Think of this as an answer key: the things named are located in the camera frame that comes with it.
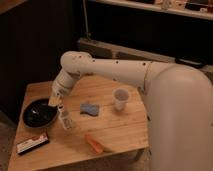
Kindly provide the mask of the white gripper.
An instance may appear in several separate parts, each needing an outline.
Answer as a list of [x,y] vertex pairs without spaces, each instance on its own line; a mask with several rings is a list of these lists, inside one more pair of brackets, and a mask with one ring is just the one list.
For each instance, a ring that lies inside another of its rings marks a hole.
[[65,70],[61,70],[53,81],[52,94],[49,98],[48,105],[50,107],[58,106],[62,102],[61,97],[67,96],[78,80],[78,75],[69,74]]

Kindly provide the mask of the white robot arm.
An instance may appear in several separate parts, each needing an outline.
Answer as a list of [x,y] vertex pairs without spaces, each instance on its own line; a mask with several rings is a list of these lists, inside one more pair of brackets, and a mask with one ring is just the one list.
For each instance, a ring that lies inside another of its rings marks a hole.
[[148,115],[151,171],[213,171],[213,84],[187,65],[95,59],[67,51],[52,84],[50,103],[70,94],[76,82],[99,75],[138,89]]

